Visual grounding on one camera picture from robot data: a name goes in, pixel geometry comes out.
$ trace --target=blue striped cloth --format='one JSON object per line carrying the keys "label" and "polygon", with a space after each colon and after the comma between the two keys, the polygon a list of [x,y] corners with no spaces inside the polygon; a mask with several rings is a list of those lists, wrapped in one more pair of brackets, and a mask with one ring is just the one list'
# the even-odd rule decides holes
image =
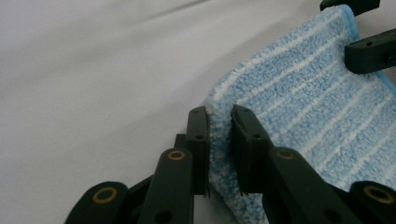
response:
{"label": "blue striped cloth", "polygon": [[396,189],[396,88],[382,72],[345,68],[344,46],[358,39],[350,8],[328,8],[238,64],[209,93],[209,179],[240,223],[267,221],[262,196],[239,193],[229,154],[233,104],[252,109],[276,146],[300,151],[327,182]]}

